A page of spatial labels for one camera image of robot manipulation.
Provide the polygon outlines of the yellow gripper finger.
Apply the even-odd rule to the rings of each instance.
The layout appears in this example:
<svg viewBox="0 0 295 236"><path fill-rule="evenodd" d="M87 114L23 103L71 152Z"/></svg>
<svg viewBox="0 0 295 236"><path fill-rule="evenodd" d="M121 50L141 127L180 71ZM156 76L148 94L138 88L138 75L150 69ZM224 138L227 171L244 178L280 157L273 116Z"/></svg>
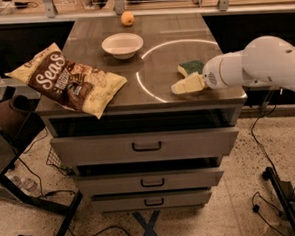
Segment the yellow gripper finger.
<svg viewBox="0 0 295 236"><path fill-rule="evenodd" d="M198 72L194 72L173 84L171 90L174 94L188 94L200 92L206 87L203 77Z"/></svg>

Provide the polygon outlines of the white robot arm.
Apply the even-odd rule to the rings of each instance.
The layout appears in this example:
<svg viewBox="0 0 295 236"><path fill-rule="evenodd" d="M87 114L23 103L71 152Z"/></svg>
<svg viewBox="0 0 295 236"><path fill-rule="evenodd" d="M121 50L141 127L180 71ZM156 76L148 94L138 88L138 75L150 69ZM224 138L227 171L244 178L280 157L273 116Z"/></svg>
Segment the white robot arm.
<svg viewBox="0 0 295 236"><path fill-rule="evenodd" d="M198 68L186 72L178 66L184 78L171 86L174 94L214 90L237 86L277 86L295 93L295 47L275 36L258 37L243 50L221 54Z"/></svg>

